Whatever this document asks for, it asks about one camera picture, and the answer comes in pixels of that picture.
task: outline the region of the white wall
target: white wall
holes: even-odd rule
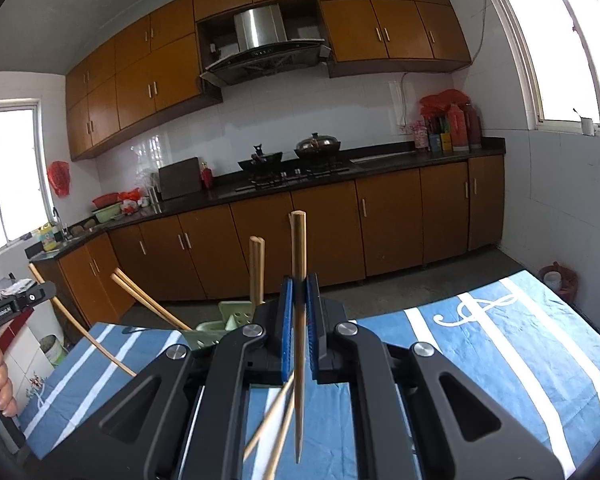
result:
[[[158,126],[97,158],[103,192],[132,189],[136,173],[151,166],[138,156],[159,142],[165,164],[198,156],[214,174],[239,171],[239,160],[262,143],[265,152],[295,158],[296,144],[312,132],[334,135],[342,149],[399,142],[402,121],[400,73],[329,79],[326,67],[255,79],[222,90],[224,102]],[[404,81],[407,122],[419,98],[451,88],[448,74],[409,74]]]
[[[96,164],[93,160],[71,162],[66,134],[64,107],[64,76],[29,72],[0,72],[0,101],[34,99],[40,106],[42,137],[46,164],[54,160],[69,162],[71,174],[70,194],[65,198],[53,195],[54,205],[64,222],[71,224],[90,214],[91,199],[101,194]],[[16,277],[31,277],[27,268],[24,248],[32,240],[18,242],[0,251],[0,278],[13,272]],[[57,322],[47,303],[37,307],[28,324],[38,334],[56,332]]]
[[[475,64],[453,74],[481,111],[485,135],[504,137],[501,248],[536,272],[554,260],[580,277],[577,306],[600,329],[600,138],[528,129],[531,110],[502,22],[488,1]],[[475,54],[484,0],[451,0]]]

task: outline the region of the floor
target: floor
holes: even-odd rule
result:
[[[400,270],[361,282],[324,287],[320,294],[342,302],[349,319],[359,319],[444,300],[522,269],[519,263],[496,248],[485,248],[426,268]],[[220,319],[216,303],[164,303],[163,306],[195,328],[203,321]],[[167,322],[140,304],[131,307],[120,324],[171,328]]]

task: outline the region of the wooden chopstick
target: wooden chopstick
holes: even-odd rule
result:
[[[278,431],[278,436],[276,437],[276,442],[273,445],[273,450],[271,451],[271,456],[269,457],[267,468],[264,471],[264,480],[274,480],[274,478],[276,477],[278,462],[280,462],[282,449],[285,446],[286,434],[288,433],[289,425],[291,424],[291,415],[293,415],[294,413],[294,404],[294,393],[291,392],[289,402],[286,404],[285,418],[283,419],[282,426],[280,426],[280,430]]]
[[[294,402],[296,409],[296,463],[302,455],[304,433],[304,363],[306,361],[306,213],[291,213],[291,259],[294,278]]]
[[[130,277],[128,277],[120,268],[116,268],[113,271],[123,282],[125,282],[130,288],[132,288],[136,293],[142,296],[147,303],[151,304],[151,306],[160,312],[160,316],[171,323],[173,326],[181,329],[181,330],[193,330],[190,326],[181,322],[177,317],[175,317],[171,312],[165,309],[163,306],[160,306],[157,301],[154,300],[151,296],[149,296],[144,290],[142,290],[139,286],[137,286]]]
[[[40,275],[34,264],[29,264],[29,269],[31,270],[33,277],[38,283],[44,283],[45,280],[42,279],[42,276]],[[85,338],[87,338],[92,345],[94,345],[98,350],[100,350],[107,359],[109,359],[112,363],[115,363],[117,366],[122,368],[130,376],[136,376],[136,373],[133,370],[123,365],[120,361],[113,357],[113,355],[106,348],[104,348],[104,346],[98,343],[93,338],[93,336],[89,332],[87,332],[80,323],[78,323],[77,319],[75,319],[75,317],[72,316],[72,314],[66,309],[62,302],[58,300],[58,298],[54,296],[51,298],[51,301],[53,301],[54,305],[58,307],[58,310],[64,314],[64,316],[69,320],[69,322],[78,329],[78,332],[85,336]]]
[[[264,240],[249,238],[249,297],[253,306],[264,303]]]
[[[258,426],[258,429],[256,430],[256,432],[253,434],[253,436],[249,440],[249,443],[247,444],[247,446],[244,448],[244,456],[242,458],[243,461],[247,460],[249,455],[256,448],[256,444],[260,440],[260,437],[262,436],[262,433],[264,432],[265,428],[267,427],[267,424],[269,424],[269,421],[271,420],[273,413],[277,410],[277,408],[283,402],[283,400],[286,397],[286,393],[289,391],[289,388],[292,386],[293,383],[294,383],[294,372],[291,372],[291,375],[289,376],[289,380],[285,383],[285,385],[282,387],[282,389],[276,395],[276,398],[271,403],[271,406],[269,407],[269,410],[267,411],[267,413],[265,413],[265,415],[262,419],[262,422]]]
[[[164,317],[160,312],[158,312],[157,310],[155,310],[151,304],[145,300],[145,298],[143,298],[142,296],[140,296],[140,294],[138,294],[135,290],[133,290],[130,286],[128,286],[126,284],[126,282],[124,282],[122,279],[120,279],[120,277],[113,273],[111,275],[111,279],[116,282],[127,294],[129,294],[130,296],[132,296],[133,298],[136,299],[136,301],[138,301],[139,303],[142,303],[145,307],[147,307],[151,312],[153,312],[156,316],[160,317],[161,319],[165,320],[167,323],[171,323],[171,321],[169,321],[166,317]]]

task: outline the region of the tiled backsplash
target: tiled backsplash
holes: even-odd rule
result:
[[[312,132],[342,148],[406,140],[399,124],[418,115],[418,100],[453,86],[449,74],[369,74],[329,79],[323,65],[255,79],[222,90],[224,102],[177,118],[115,147],[96,160],[102,192],[132,189],[138,175],[192,156],[214,174],[238,171],[253,145],[295,157]]]

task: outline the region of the window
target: window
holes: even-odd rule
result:
[[[501,1],[538,120],[579,121],[581,115],[600,124],[600,0]]]
[[[36,107],[0,108],[0,248],[48,221]]]

